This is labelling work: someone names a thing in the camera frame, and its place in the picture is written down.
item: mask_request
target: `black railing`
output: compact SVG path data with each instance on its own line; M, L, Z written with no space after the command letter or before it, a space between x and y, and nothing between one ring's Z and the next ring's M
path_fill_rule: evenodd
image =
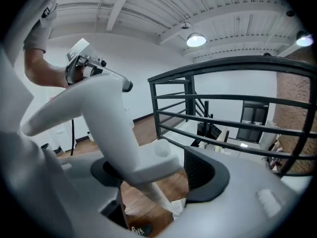
M308 77L310 79L310 96L309 102L300 102L281 98L263 97L263 96L250 96L250 95L226 95L226 94L197 94L195 91L195 81L194 75L220 72L220 71L231 71L231 70L264 70L264 71L276 71L291 73L296 75L301 75ZM168 71L166 73L157 75L155 77L149 78L148 82L150 84L153 112L156 126L157 138L165 138L170 143L184 148L183 145L163 137L161 135L161 128L166 130L179 133L184 136L188 136L195 140L199 140L206 143L211 143L220 147L246 152L255 155L262 155L265 157L276 157L281 159L287 159L287 162L282 167L282 169L277 173L280 177L285 175L289 169L292 167L296 160L307 160L315 161L317 160L316 155L300 155L304 148L304 145L308 138L317 138L317 133L312 132L312 124L315 117L315 112L317 109L317 69L308 63L294 61L283 58L265 57L265 56L250 56L250 57L233 57L225 59L211 60L207 62L196 63L193 65L185 66L175 70ZM156 85L157 84L184 84L184 92L165 94L157 96ZM164 107L158 108L158 99L184 99L184 101ZM226 121L220 119L214 119L206 112L208 106L206 106L201 99L224 99L224 100L245 100L245 101L256 101L265 103L276 103L281 105L295 106L307 110L306 119L302 130L287 129L287 128L276 128L276 127L266 127L263 125L247 124L234 121ZM175 107L181 103L185 103L186 109L182 112L172 113L164 111L170 107ZM185 120L196 120L204 122L205 124L218 124L235 128L252 129L260 132L277 133L283 135L297 136L299 137L298 142L292 153L280 153L261 149L254 149L250 147L241 147L238 145L230 144L227 142L220 142L214 139L206 138L204 136L199 136L196 134L188 133L185 131L166 126L159 121L159 114L178 117ZM305 175L305 174L295 174L290 173L291 176Z

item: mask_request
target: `lamp shade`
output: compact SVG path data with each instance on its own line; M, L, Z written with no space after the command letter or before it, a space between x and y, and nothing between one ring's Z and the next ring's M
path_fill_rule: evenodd
M189 47L198 47L206 43L206 38L199 33L192 33L187 38L187 45Z
M296 44L301 47L307 47L313 44L313 38L305 31L299 31L296 35Z

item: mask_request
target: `brick wall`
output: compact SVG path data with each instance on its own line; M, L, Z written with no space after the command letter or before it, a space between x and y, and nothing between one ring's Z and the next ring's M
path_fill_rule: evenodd
M289 59L303 60L312 64L317 64L316 58L312 50L307 48L301 48L294 53L287 56ZM296 101L308 102L310 81L306 77L292 75L288 73L277 73L277 97L283 99L291 99ZM306 110L285 105L276 105L273 121L278 127L289 129L302 129L306 117ZM315 114L315 120L312 127L312 131L317 131L317 115ZM285 152L292 152L298 137L285 136L280 137L280 142ZM305 144L302 154L315 155L317 154L317 139L309 138ZM305 173L314 168L312 161L295 162L291 168L294 172Z

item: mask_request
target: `black sneaker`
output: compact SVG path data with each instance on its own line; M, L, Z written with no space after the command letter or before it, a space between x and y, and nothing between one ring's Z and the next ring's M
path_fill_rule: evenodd
M152 228L153 226L151 224L147 224L139 228L132 227L131 231L140 236L148 236L152 232Z

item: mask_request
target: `black door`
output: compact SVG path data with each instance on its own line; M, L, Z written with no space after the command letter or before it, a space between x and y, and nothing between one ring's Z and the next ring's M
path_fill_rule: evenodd
M244 101L241 122L265 125L269 103ZM237 139L258 143L262 132L252 129L239 129Z

